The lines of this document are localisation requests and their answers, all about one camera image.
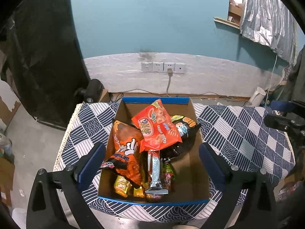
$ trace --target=cartoon glove graphic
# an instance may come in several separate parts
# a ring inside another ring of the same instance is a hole
[[[134,138],[132,138],[132,142],[128,142],[126,144],[126,151],[125,151],[125,155],[129,155],[129,154],[134,154],[135,153],[135,150],[137,149],[138,147],[138,142],[135,141]]]

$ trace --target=patterned tablecloth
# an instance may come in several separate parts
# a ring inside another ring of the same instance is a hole
[[[79,104],[70,120],[54,165],[60,171],[76,163],[96,142],[107,143],[112,118],[118,103]],[[272,183],[283,179],[295,165],[294,154],[287,134],[268,128],[263,123],[267,111],[262,107],[239,107],[194,104],[198,121],[202,124],[204,141],[229,164],[244,171],[267,170]],[[97,197],[100,171],[88,190],[82,193],[89,207],[128,219],[143,221],[187,221],[210,216],[222,193],[210,181],[211,200],[204,204],[184,206],[141,206]],[[238,205],[245,200],[242,190]]]

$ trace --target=wall outlet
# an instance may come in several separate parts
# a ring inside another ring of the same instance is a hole
[[[164,63],[153,62],[152,66],[153,72],[163,72],[164,70]]]
[[[142,72],[153,72],[153,63],[152,62],[142,62],[141,70]]]
[[[165,62],[164,63],[164,72],[167,72],[167,69],[172,69],[172,71],[175,71],[175,63],[173,62]]]
[[[185,63],[176,63],[174,72],[185,73],[186,72],[186,64]]]

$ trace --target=metal bolt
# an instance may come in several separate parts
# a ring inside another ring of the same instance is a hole
[[[263,175],[265,175],[265,174],[267,174],[267,171],[266,171],[266,169],[261,168],[261,169],[260,169],[260,173],[262,173]]]
[[[66,171],[73,170],[74,166],[72,164],[66,166]]]
[[[44,172],[45,172],[45,169],[40,169],[40,170],[38,171],[38,175],[42,175]]]
[[[231,169],[234,170],[234,171],[237,171],[239,168],[237,165],[231,165]]]

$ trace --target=red snack bag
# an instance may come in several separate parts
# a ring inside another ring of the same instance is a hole
[[[144,136],[140,152],[159,151],[176,142],[182,142],[177,127],[171,122],[160,99],[134,116],[132,122]]]

